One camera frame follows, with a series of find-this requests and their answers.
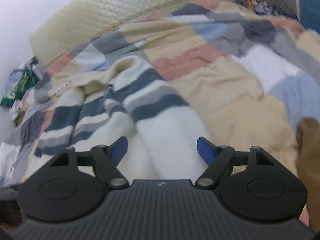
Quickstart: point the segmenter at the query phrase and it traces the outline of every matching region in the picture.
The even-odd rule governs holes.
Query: white wall
[[[50,15],[71,0],[0,0],[0,97],[11,73],[32,56],[28,38]],[[14,126],[0,108],[0,143]]]

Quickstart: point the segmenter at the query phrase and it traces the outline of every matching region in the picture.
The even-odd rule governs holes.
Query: patchwork quilt
[[[66,146],[87,151],[121,136],[129,148],[114,165],[131,182],[195,181],[207,168],[199,136],[240,151],[259,145],[296,174],[297,124],[320,121],[309,41],[319,45],[294,20],[222,0],[94,37],[25,95],[24,121],[0,146],[0,186],[23,182]]]

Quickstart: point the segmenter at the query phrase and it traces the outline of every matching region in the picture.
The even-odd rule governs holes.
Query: blue wall
[[[320,0],[300,0],[300,20],[305,28],[320,33]]]

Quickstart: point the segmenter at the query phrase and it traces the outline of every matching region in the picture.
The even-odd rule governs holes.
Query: black plastic mount
[[[314,236],[297,220],[307,199],[304,185],[258,146],[237,152],[200,137],[198,153],[209,167],[195,185],[190,180],[135,180],[131,186],[116,168],[127,148],[125,137],[88,152],[66,147],[26,182],[12,187],[18,188],[18,203],[28,219],[10,236],[15,240]],[[238,165],[247,168],[231,175]],[[95,177],[78,166],[91,166]]]

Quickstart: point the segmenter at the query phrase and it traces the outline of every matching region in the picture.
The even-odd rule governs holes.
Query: black ribbed surface
[[[242,220],[209,190],[188,180],[135,181],[113,191],[92,214],[65,224],[27,221],[11,233],[16,240],[219,239],[308,240],[311,233],[297,220],[262,225]]]

